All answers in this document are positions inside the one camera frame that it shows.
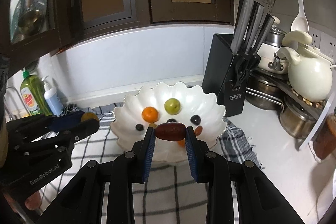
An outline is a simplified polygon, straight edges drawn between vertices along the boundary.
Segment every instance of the green apple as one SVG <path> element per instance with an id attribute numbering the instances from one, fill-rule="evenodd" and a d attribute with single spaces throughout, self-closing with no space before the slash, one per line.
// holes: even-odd
<path id="1" fill-rule="evenodd" d="M 181 110 L 180 101 L 175 98 L 170 98 L 165 102 L 165 110 L 170 115 L 176 115 Z"/>

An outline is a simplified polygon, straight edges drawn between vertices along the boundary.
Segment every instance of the checkered cloth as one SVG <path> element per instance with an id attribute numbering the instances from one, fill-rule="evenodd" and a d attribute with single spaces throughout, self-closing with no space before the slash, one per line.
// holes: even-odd
<path id="1" fill-rule="evenodd" d="M 122 103 L 85 110 L 98 115 L 100 129 L 97 133 L 75 143 L 71 158 L 73 166 L 41 189 L 40 208 L 42 211 L 47 208 L 86 162 L 89 160 L 96 160 L 99 163 L 112 161 L 124 153 L 117 145 L 117 137 L 110 130 L 110 123 L 114 119 L 112 110 L 116 106 L 122 106 Z M 228 160 L 234 162 L 252 160 L 260 167 L 244 132 L 234 126 L 228 119 L 226 119 L 226 122 L 228 122 L 228 129 L 219 138 L 218 144 L 212 150 Z M 52 136 L 55 136 L 55 133 L 49 133 L 45 137 Z M 102 223 L 106 223 L 108 191 L 109 183 L 106 183 Z M 234 198 L 235 222 L 239 223 L 237 197 L 233 185 L 232 195 Z M 151 168 L 149 179 L 145 184 L 133 184 L 136 224 L 204 224 L 207 202 L 208 184 L 195 183 L 188 165 L 165 165 Z"/>

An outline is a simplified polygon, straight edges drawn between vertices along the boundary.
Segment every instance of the white ladle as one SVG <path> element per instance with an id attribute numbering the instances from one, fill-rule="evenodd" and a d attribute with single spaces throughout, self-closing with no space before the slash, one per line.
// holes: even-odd
<path id="1" fill-rule="evenodd" d="M 308 33 L 309 25 L 305 15 L 305 8 L 303 7 L 303 0 L 297 0 L 299 3 L 299 13 L 294 19 L 291 31 L 302 31 Z"/>

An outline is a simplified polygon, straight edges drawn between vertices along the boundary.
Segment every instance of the wall socket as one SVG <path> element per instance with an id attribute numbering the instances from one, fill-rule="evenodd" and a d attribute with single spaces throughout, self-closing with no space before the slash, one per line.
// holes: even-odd
<path id="1" fill-rule="evenodd" d="M 321 43 L 321 31 L 320 30 L 317 30 L 317 29 L 314 29 L 312 27 L 309 27 L 309 32 L 308 32 L 312 38 L 313 38 L 313 41 L 311 43 L 311 46 L 313 47 L 318 47 L 320 48 L 320 43 Z"/>
<path id="2" fill-rule="evenodd" d="M 332 37 L 324 32 L 321 33 L 321 42 L 320 42 L 320 50 L 326 56 L 336 59 L 336 38 Z"/>

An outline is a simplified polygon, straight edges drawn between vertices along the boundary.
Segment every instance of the knife handle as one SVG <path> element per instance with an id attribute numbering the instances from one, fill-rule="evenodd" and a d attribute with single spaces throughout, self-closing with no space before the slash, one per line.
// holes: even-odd
<path id="1" fill-rule="evenodd" d="M 261 23 L 261 19 L 263 18 L 264 15 L 264 8 L 265 7 L 258 2 L 255 2 L 253 5 L 253 10 L 245 38 L 245 45 L 244 45 L 245 54 L 249 53 L 253 45 L 254 39 L 257 35 Z"/>
<path id="2" fill-rule="evenodd" d="M 254 44 L 253 54 L 257 54 L 258 50 L 261 47 L 261 44 L 263 44 L 263 42 L 265 41 L 269 30 L 271 30 L 271 27 L 272 27 L 274 21 L 275 21 L 275 18 L 272 17 L 270 14 L 266 15 L 264 23 L 263 23 L 263 25 L 260 29 L 258 38 L 257 38 L 257 40 Z"/>
<path id="3" fill-rule="evenodd" d="M 249 23 L 254 0 L 239 0 L 235 31 L 231 42 L 233 54 L 237 54 Z"/>

